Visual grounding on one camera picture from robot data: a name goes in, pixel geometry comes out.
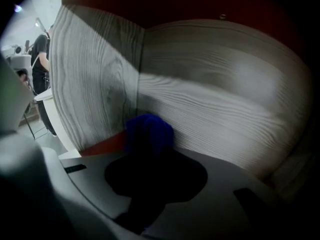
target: floor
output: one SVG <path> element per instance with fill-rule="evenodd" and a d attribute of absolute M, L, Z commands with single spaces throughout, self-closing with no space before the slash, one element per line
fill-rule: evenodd
<path fill-rule="evenodd" d="M 58 137 L 54 137 L 45 127 L 44 123 L 41 120 L 34 120 L 29 122 L 30 127 L 33 131 L 35 141 L 45 148 L 53 149 L 57 155 L 61 155 L 67 150 L 61 143 Z M 32 133 L 30 132 L 28 125 L 24 124 L 18 128 L 18 133 L 33 138 Z"/>

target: wood grain panel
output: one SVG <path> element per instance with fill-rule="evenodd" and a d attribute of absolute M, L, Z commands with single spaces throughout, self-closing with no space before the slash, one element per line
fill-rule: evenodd
<path fill-rule="evenodd" d="M 186 20 L 147 29 L 138 109 L 172 124 L 176 144 L 263 178 L 309 118 L 309 69 L 273 38 L 243 25 Z"/>
<path fill-rule="evenodd" d="M 62 6 L 50 44 L 50 77 L 62 124 L 78 150 L 136 115 L 144 29 L 113 14 Z"/>

